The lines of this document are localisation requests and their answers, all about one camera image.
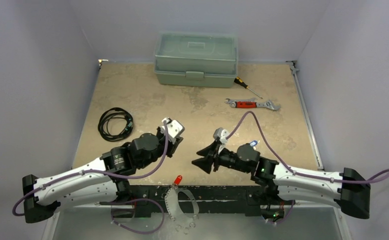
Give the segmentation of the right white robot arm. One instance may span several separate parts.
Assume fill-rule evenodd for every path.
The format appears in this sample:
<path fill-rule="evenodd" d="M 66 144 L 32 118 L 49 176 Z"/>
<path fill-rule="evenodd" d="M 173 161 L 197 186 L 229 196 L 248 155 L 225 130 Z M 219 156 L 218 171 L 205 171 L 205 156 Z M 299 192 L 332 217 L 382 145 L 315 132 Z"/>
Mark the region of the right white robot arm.
<path fill-rule="evenodd" d="M 217 140 L 196 154 L 199 158 L 191 163 L 207 174 L 219 167 L 250 174 L 251 181 L 262 187 L 252 197 L 267 205 L 301 200 L 339 208 L 357 219 L 370 217 L 371 186 L 352 168 L 325 172 L 285 167 L 281 162 L 261 156 L 248 143 L 233 152 Z"/>

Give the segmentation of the silver metal key holder plate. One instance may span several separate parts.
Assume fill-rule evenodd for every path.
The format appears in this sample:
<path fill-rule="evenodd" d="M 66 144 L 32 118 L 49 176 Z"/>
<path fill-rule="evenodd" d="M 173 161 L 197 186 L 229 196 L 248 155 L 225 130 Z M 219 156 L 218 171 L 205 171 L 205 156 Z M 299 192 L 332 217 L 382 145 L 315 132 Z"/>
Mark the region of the silver metal key holder plate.
<path fill-rule="evenodd" d="M 196 227 L 200 208 L 190 190 L 172 185 L 166 192 L 164 202 L 169 218 L 178 233 L 187 235 L 190 229 Z M 188 203 L 193 213 L 184 210 L 183 203 Z"/>

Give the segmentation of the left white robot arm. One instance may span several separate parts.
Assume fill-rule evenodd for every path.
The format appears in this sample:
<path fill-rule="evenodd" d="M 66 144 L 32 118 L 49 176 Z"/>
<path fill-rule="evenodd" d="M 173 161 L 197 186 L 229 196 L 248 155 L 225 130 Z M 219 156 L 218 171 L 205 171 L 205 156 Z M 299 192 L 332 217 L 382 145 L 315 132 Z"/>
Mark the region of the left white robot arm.
<path fill-rule="evenodd" d="M 156 172 L 173 156 L 184 131 L 173 120 L 158 127 L 156 134 L 144 133 L 83 166 L 49 177 L 24 176 L 19 202 L 25 222 L 38 223 L 61 210 L 95 202 L 127 204 L 132 197 L 129 180 Z"/>

